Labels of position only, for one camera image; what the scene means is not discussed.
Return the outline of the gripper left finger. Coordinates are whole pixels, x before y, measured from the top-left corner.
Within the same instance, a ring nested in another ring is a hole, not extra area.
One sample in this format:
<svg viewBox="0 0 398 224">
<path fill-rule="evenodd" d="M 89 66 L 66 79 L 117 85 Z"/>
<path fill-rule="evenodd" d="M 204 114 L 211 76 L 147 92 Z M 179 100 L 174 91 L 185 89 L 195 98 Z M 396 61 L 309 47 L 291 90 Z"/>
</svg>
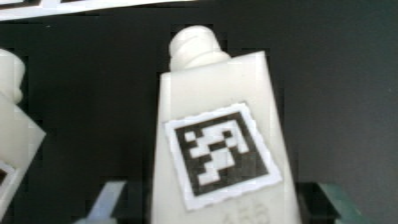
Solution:
<svg viewBox="0 0 398 224">
<path fill-rule="evenodd" d="M 117 224 L 112 212 L 117 205 L 126 182 L 110 181 L 101 189 L 96 202 L 85 218 L 78 219 L 73 224 Z"/>
</svg>

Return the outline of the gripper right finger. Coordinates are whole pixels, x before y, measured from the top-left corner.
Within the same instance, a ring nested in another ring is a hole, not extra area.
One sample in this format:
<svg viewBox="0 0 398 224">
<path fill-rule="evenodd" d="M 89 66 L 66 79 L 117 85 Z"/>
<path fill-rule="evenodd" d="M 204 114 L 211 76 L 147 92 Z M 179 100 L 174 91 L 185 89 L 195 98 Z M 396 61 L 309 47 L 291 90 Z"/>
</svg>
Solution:
<svg viewBox="0 0 398 224">
<path fill-rule="evenodd" d="M 298 183 L 298 208 L 304 224 L 355 224 L 355 213 L 336 184 Z"/>
</svg>

